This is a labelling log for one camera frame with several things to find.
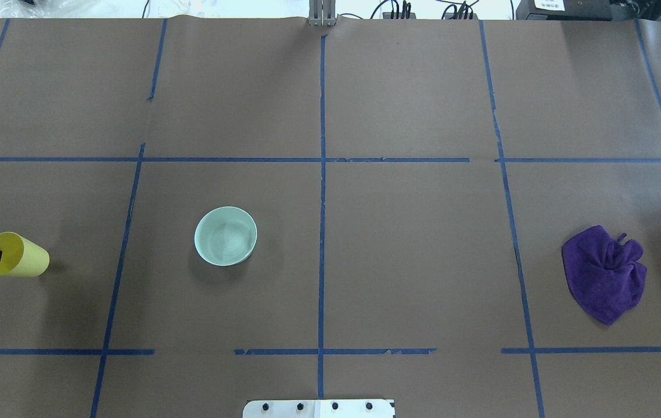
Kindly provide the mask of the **yellow plastic cup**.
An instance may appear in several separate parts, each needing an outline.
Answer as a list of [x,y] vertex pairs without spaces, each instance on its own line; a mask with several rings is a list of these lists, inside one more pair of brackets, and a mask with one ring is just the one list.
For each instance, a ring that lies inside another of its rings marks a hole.
[[0,233],[0,277],[35,278],[46,272],[49,253],[17,233]]

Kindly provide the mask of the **mint green bowl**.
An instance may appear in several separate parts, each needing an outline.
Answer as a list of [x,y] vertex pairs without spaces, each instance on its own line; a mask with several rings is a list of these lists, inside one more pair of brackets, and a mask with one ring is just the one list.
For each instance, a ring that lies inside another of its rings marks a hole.
[[216,207],[205,214],[193,231],[199,257],[219,267],[241,264],[253,254],[258,225],[240,207]]

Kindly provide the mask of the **purple cloth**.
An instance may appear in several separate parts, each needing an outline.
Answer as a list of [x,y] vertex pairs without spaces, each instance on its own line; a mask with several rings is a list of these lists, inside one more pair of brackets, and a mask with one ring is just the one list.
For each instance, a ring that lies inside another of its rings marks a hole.
[[602,325],[614,325],[642,300],[648,269],[644,248],[625,233],[614,238],[601,225],[591,226],[562,244],[562,264],[570,294]]

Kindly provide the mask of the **black electronics box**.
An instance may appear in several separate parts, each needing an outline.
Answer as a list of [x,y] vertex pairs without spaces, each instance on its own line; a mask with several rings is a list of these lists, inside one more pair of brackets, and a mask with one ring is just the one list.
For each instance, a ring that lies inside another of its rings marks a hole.
[[521,1],[517,20],[625,21],[661,17],[661,1]]

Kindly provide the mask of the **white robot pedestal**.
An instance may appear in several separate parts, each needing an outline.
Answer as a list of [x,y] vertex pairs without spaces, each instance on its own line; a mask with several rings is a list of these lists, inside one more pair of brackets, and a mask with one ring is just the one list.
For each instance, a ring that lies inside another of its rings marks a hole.
[[243,417],[395,417],[386,399],[282,399],[246,403]]

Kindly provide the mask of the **aluminium frame post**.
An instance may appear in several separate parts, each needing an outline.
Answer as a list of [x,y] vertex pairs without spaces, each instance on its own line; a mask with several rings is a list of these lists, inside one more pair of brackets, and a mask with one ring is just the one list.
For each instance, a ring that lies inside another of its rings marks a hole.
[[336,26],[338,15],[335,0],[309,0],[308,24],[310,27]]

